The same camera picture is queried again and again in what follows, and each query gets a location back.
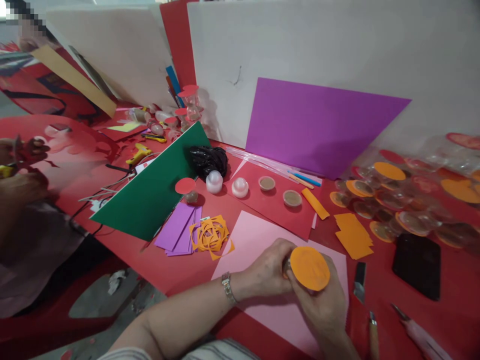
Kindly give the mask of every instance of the hand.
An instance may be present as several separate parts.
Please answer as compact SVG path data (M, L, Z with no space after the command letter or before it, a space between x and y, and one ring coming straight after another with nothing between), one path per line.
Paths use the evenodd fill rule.
M12 208L45 199L49 195L45 177L37 172L0 179L0 201Z
M0 165L8 165L14 162L14 157L11 154L14 142L15 140L9 138L0 139ZM46 152L50 150L43 140L35 138L31 138L23 146L37 161L45 160L47 158Z
M300 305L316 335L341 331L345 328L345 294L340 285L337 269L329 256L323 255L330 270L328 285L318 294L310 295L297 281L292 270L286 274Z
M231 289L240 302L247 298L280 295L292 291L292 285L283 276L284 259L297 246L278 238L244 271L231 277Z

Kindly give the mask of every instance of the orange paper scrap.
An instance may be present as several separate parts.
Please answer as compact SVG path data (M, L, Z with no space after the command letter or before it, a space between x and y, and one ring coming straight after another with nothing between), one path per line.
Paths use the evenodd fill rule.
M313 210L316 211L320 219L325 220L330 216L329 212L325 210L324 206L320 203L320 201L315 197L315 195L310 190L308 190L307 188L304 188L301 191L301 194L305 197L305 199L311 205Z
M373 246L369 233L357 219L355 214L345 213L335 215L340 231L335 235L353 260L358 260L373 254Z
M220 259L222 256L215 255L213 252L219 252L222 245L228 240L230 235L227 223L222 215L205 219L201 223L196 223L190 226L190 241L193 250L199 252L210 252L213 261ZM223 256L235 250L234 243L230 239L230 250Z

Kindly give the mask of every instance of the person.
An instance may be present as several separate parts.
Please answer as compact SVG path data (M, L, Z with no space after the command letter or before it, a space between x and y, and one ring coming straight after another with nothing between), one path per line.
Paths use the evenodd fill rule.
M215 340L189 352L235 306L253 297L294 291L326 360L360 359L345 332L345 295L332 259L326 288L311 296L291 270L283 277L282 264L296 246L278 238L246 270L230 275L228 286L220 278L169 297L137 317L99 360L258 359L231 339Z
M0 139L0 165L14 162L13 139ZM31 139L36 160L50 150ZM112 253L49 200L40 173L0 174L0 319L31 313Z

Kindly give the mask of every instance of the black plastic bag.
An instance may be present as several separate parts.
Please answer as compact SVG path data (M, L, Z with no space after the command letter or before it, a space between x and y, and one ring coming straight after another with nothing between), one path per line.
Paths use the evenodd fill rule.
M205 181L212 170L217 170L224 178L229 162L227 153L221 147L192 146L190 148L193 169Z

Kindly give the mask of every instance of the green cardboard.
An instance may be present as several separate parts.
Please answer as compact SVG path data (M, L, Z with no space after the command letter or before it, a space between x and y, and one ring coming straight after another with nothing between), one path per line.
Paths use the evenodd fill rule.
M190 164L192 146L210 146L199 122L167 147L91 219L145 241L151 241L182 198L175 184L197 174Z

